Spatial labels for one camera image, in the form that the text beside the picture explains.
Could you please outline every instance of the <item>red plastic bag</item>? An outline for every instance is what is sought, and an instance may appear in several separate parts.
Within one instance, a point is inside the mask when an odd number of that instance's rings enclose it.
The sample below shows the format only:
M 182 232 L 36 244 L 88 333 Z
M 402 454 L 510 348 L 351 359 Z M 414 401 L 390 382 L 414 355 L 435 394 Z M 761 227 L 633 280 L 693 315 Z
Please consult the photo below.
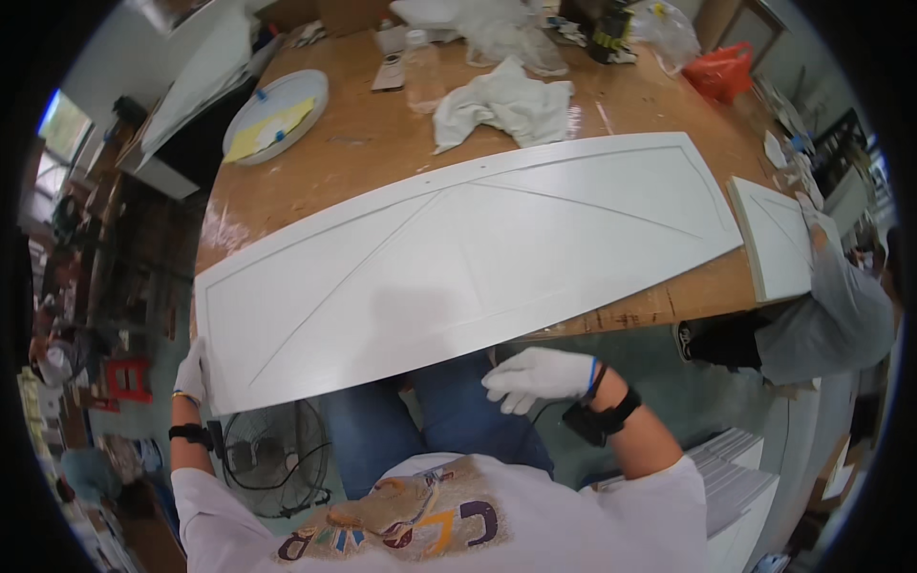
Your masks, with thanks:
M 681 71 L 701 95 L 731 105 L 751 89 L 751 44 L 740 42 L 700 56 Z

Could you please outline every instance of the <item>yellow sandpaper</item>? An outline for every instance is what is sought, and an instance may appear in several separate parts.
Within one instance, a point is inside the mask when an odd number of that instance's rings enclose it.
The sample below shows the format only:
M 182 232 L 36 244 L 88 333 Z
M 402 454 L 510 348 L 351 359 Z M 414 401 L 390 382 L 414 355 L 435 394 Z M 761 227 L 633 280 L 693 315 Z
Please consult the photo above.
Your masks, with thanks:
M 284 136 L 288 135 L 296 126 L 303 123 L 314 107 L 315 98 L 310 97 L 239 131 L 233 138 L 223 162 L 231 163 L 266 149 L 277 140 L 278 131 L 282 131 Z

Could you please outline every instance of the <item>window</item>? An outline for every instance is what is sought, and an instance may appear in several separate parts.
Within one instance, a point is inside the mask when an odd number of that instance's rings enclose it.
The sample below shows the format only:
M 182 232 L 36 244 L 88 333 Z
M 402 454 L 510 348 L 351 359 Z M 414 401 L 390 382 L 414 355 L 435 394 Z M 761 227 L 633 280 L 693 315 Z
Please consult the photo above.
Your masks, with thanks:
M 45 140 L 35 180 L 39 192 L 49 197 L 58 193 L 92 126 L 89 116 L 61 90 L 54 93 L 39 126 L 39 136 Z

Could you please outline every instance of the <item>red stool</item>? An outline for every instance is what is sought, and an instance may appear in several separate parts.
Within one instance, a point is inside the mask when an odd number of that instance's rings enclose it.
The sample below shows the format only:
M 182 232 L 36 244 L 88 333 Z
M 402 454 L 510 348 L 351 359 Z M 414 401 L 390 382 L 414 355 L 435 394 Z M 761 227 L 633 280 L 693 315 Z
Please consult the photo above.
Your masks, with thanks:
M 153 395 L 143 389 L 143 370 L 149 368 L 146 358 L 125 358 L 108 360 L 105 363 L 105 377 L 108 379 L 108 396 L 113 400 L 133 400 L 134 402 L 153 403 Z M 117 382 L 117 373 L 124 372 L 124 388 Z M 130 373 L 134 373 L 137 388 L 130 388 Z

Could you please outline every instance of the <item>black wrist strap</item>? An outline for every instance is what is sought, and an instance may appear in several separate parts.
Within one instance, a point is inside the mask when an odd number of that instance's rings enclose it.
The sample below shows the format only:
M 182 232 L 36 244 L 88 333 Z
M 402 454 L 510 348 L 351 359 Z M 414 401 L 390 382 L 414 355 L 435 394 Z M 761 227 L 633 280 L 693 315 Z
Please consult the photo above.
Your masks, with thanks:
M 627 395 L 615 408 L 602 412 L 593 412 L 588 406 L 575 403 L 564 413 L 564 424 L 593 446 L 604 447 L 610 435 L 624 429 L 624 421 L 634 412 L 643 400 L 633 388 L 627 389 Z
M 174 425 L 169 428 L 169 441 L 171 442 L 174 437 L 183 437 L 189 444 L 201 444 L 208 452 L 214 450 L 213 437 L 199 424 Z

